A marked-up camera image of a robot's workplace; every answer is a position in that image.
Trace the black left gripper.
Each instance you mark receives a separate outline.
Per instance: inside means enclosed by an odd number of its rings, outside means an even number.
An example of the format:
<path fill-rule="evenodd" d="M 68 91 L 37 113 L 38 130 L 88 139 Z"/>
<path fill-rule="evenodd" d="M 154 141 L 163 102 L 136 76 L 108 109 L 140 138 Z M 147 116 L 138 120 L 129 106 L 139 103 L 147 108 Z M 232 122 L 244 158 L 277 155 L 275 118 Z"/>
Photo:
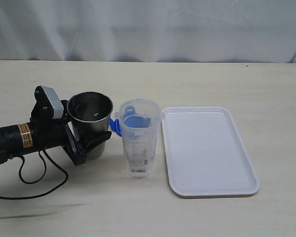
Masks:
<path fill-rule="evenodd" d="M 71 119 L 67 110 L 68 100 L 61 100 L 61 103 L 63 105 L 62 117 L 53 120 L 41 118 L 35 103 L 30 122 L 39 146 L 44 149 L 62 147 L 75 166 L 85 163 L 84 155 L 87 158 L 99 158 L 103 154 L 105 142 L 111 138 L 112 132 L 85 133 L 77 142 L 69 127 Z"/>

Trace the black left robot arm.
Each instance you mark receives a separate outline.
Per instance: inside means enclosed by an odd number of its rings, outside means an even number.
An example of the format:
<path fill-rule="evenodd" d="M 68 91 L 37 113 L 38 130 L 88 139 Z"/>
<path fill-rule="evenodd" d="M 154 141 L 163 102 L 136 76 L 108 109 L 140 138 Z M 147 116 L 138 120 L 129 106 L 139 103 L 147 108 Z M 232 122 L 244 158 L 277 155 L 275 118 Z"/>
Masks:
<path fill-rule="evenodd" d="M 54 89 L 38 86 L 36 104 L 30 121 L 0 127 L 0 164 L 14 157 L 62 147 L 75 166 L 86 161 L 86 155 L 110 139 L 111 132 L 87 131 L 76 139 L 68 123 L 73 115 L 68 112 L 67 100 L 60 100 Z"/>

